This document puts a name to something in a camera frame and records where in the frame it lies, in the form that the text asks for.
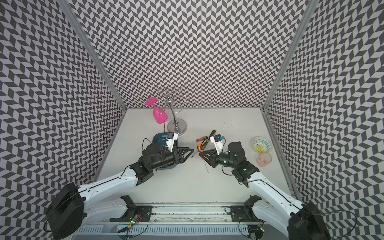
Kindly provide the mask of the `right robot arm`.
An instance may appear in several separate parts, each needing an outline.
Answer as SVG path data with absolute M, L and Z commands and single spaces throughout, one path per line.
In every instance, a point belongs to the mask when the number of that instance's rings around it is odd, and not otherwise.
M 246 202 L 249 217 L 265 221 L 290 240 L 329 240 L 329 230 L 319 209 L 286 194 L 251 162 L 247 161 L 240 142 L 228 145 L 227 152 L 209 150 L 200 153 L 211 167 L 231 168 L 233 176 L 256 192 Z

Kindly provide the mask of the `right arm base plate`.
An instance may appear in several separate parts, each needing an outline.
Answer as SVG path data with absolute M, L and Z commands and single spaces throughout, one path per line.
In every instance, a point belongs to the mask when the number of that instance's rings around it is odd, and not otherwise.
M 230 206 L 230 215 L 232 222 L 240 222 L 241 220 L 255 222 L 257 220 L 252 209 L 247 206 Z

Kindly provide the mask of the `black yellow phillips screwdriver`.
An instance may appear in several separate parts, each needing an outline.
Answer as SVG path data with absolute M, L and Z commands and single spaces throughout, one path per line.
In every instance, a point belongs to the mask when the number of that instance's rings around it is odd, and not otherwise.
M 202 138 L 197 139 L 196 142 L 197 142 L 197 143 L 198 143 L 198 142 L 201 142 L 200 144 L 197 145 L 197 149 L 198 149 L 198 151 L 197 151 L 196 153 L 202 153 L 202 152 L 204 151 L 206 145 L 208 144 L 209 139 L 208 139 L 207 136 L 205 136 L 205 137 L 202 137 Z

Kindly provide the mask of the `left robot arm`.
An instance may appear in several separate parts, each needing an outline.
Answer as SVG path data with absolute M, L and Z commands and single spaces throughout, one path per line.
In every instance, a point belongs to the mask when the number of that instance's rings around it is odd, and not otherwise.
M 135 163 L 116 175 L 81 186 L 65 185 L 45 211 L 44 231 L 51 232 L 55 240 L 62 240 L 83 225 L 122 218 L 130 207 L 130 198 L 111 202 L 103 202 L 103 199 L 143 184 L 157 169 L 184 163 L 193 152 L 191 148 L 174 147 L 172 151 L 161 153 L 158 145 L 151 144 Z

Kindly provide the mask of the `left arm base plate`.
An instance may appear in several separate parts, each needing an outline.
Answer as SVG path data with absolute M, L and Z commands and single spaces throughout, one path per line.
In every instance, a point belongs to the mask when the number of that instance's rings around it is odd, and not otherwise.
M 117 223 L 128 223 L 133 222 L 135 217 L 138 217 L 136 220 L 140 222 L 149 222 L 152 216 L 153 206 L 137 206 L 130 207 L 126 210 L 125 213 L 119 218 L 111 218 L 110 222 Z

